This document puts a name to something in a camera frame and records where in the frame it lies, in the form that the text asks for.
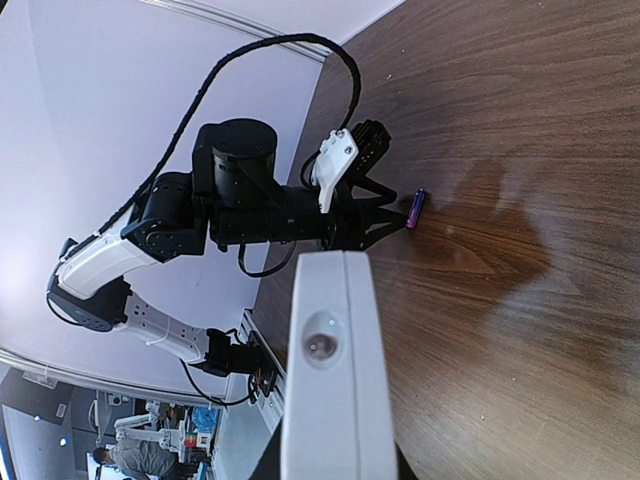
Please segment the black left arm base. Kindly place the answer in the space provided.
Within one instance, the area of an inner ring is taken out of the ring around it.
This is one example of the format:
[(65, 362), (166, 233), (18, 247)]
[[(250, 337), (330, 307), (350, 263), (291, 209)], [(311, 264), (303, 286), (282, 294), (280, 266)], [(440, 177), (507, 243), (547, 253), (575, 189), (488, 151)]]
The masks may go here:
[(233, 339), (237, 336), (231, 331), (209, 328), (206, 330), (206, 346), (204, 359), (195, 367), (207, 374), (226, 378), (230, 374), (252, 376), (260, 387), (260, 374), (267, 366), (267, 358), (257, 345), (243, 343)]

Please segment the white remote control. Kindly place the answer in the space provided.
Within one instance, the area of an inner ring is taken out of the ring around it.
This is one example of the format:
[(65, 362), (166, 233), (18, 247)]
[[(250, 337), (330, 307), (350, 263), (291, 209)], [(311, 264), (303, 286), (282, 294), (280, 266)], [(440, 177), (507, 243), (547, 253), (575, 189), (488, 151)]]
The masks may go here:
[(397, 478), (385, 352), (366, 253), (299, 256), (286, 371), (282, 478)]

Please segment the purple battery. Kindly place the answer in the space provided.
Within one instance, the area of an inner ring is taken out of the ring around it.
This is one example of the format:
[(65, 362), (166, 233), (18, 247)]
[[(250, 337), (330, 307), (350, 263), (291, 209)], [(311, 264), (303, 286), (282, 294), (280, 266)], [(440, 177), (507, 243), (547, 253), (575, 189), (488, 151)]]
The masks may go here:
[(417, 189), (412, 197), (412, 202), (407, 214), (407, 229), (414, 230), (417, 227), (426, 199), (426, 191), (423, 188)]

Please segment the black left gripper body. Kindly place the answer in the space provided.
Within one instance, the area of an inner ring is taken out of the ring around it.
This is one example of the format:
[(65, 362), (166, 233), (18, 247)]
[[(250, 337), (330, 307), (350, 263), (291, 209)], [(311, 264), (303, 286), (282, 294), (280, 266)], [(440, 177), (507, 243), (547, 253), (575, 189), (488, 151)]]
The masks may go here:
[(369, 201), (355, 198), (350, 187), (335, 189), (325, 230), (319, 240), (322, 250), (366, 249), (365, 216)]

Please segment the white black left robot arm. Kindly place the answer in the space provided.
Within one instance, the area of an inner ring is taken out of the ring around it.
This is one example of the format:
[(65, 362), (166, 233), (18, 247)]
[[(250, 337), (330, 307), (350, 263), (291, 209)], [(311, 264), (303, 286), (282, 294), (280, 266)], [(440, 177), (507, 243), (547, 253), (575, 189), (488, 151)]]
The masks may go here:
[(208, 374), (257, 374), (269, 368), (256, 341), (185, 324), (152, 308), (126, 281), (130, 271), (250, 244), (316, 241), (324, 250), (363, 251), (406, 224), (391, 209), (394, 190), (372, 180), (391, 137), (367, 120), (332, 132), (319, 149), (308, 186), (273, 176), (277, 135), (255, 119), (203, 126), (187, 173), (168, 172), (145, 187), (116, 222), (94, 238), (68, 240), (46, 291), (66, 320), (96, 332), (126, 330)]

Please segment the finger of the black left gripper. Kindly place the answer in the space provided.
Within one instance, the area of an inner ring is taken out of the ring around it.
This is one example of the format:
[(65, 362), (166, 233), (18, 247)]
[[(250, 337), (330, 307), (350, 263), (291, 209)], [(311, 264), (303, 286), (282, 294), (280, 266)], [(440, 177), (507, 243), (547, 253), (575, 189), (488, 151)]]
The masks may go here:
[(407, 215), (382, 207), (363, 208), (351, 228), (349, 249), (364, 251), (383, 238), (403, 229)]
[(357, 209), (373, 209), (392, 204), (397, 199), (397, 192), (368, 176), (359, 176), (350, 180), (350, 187), (358, 187), (365, 192), (372, 193), (373, 197), (359, 198), (352, 201)]

